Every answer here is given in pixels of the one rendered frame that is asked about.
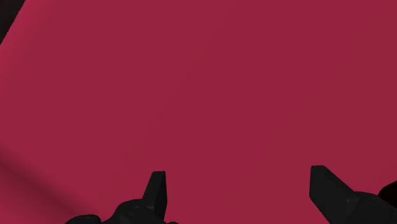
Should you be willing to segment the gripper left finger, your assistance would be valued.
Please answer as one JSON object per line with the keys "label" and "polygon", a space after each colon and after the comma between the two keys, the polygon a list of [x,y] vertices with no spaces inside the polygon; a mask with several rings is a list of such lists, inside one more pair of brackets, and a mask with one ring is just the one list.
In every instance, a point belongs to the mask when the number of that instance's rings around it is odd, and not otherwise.
{"label": "gripper left finger", "polygon": [[165,171],[151,174],[143,197],[122,202],[113,215],[102,221],[95,214],[75,216],[65,224],[178,224],[164,221],[167,209],[167,185]]}

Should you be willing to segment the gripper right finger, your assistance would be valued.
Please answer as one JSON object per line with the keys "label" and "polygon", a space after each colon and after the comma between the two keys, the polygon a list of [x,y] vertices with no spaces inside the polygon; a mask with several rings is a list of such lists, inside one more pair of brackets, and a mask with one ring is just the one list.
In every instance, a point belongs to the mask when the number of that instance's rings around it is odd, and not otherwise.
{"label": "gripper right finger", "polygon": [[397,181],[357,192],[323,165],[310,168],[309,197],[329,224],[397,224]]}

